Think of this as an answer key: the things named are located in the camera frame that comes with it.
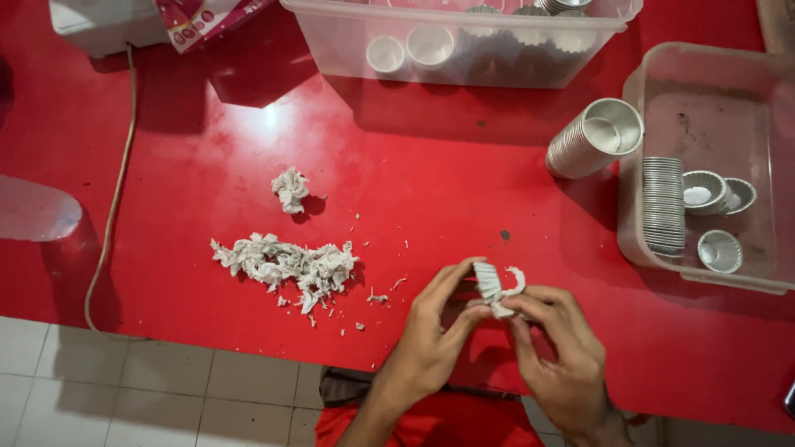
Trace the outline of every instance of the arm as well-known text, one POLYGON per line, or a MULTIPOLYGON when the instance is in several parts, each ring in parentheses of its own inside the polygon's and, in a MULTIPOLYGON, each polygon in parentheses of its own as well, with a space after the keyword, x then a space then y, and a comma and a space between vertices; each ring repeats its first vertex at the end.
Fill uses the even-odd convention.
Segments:
POLYGON ((447 382, 464 341, 491 309, 471 305, 447 331, 441 326, 441 314, 461 280, 471 273, 472 263, 484 259, 464 259, 442 268, 414 299, 400 341, 335 447, 385 445, 403 413, 447 382))
POLYGON ((566 290, 527 286, 502 304, 537 322, 557 350, 557 362, 539 359, 522 317, 510 320, 519 372, 538 406, 578 447, 630 446, 626 424, 607 397, 604 346, 566 290))

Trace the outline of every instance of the right hand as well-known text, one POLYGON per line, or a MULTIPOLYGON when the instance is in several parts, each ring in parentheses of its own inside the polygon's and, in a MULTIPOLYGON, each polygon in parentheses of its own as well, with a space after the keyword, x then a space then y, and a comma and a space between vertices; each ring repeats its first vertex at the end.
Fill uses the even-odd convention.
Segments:
POLYGON ((539 359, 527 321, 510 320, 519 372, 550 422, 577 445, 629 445, 623 418, 607 398, 604 346, 574 297, 554 287, 527 286, 502 305, 540 323, 555 344, 557 363, 539 359))

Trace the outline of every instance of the electrical cord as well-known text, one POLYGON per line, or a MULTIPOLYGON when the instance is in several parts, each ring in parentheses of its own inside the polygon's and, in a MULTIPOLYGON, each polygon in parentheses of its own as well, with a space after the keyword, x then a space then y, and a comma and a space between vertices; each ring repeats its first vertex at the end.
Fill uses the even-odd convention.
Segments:
POLYGON ((135 66, 133 65, 133 45, 127 42, 127 64, 130 66, 130 90, 132 93, 132 116, 130 117, 130 131, 127 133, 127 143, 124 145, 124 154, 122 155, 122 167, 118 171, 118 180, 116 181, 116 191, 113 194, 113 202, 111 202, 111 211, 107 216, 107 223, 105 224, 105 239, 103 241, 102 251, 99 253, 99 262, 94 271, 94 277, 91 278, 91 284, 88 285, 86 292, 86 299, 83 302, 83 315, 86 317, 86 323, 92 331, 108 336, 115 340, 132 340, 132 341, 145 341, 146 338, 128 337, 114 333, 102 332, 94 326, 94 321, 91 319, 91 295, 94 293, 94 287, 99 279, 99 274, 105 264, 107 257, 108 247, 111 245, 113 237, 113 223, 116 221, 116 213, 118 211, 118 202, 122 196, 122 185, 124 185, 124 178, 127 172, 127 164, 130 159, 130 147, 133 145, 133 136, 135 135, 135 115, 137 111, 138 93, 135 86, 135 66))

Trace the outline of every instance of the hand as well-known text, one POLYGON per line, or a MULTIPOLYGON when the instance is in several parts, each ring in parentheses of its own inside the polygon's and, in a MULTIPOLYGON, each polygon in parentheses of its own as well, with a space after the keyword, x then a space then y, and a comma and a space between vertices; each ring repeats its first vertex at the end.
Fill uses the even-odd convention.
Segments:
POLYGON ((564 436, 577 445, 629 445, 621 414, 607 398, 605 351, 566 290, 527 286, 502 305, 540 323, 557 349, 557 363, 539 359, 530 327, 510 320, 519 372, 538 406, 564 436))
POLYGON ((473 305, 446 332, 440 323, 448 298, 471 274, 472 263, 483 260, 468 258, 457 266, 443 267, 414 299, 403 335, 373 384, 374 388, 388 387, 404 411, 448 381, 463 343, 478 323, 491 315, 487 305, 473 305))

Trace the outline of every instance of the plastic water bottle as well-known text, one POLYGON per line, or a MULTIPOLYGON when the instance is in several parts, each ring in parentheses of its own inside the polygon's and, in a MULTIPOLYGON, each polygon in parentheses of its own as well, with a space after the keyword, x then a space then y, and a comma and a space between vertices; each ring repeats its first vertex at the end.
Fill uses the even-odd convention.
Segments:
POLYGON ((70 235, 82 216, 66 192, 0 175, 0 239, 57 240, 70 235))

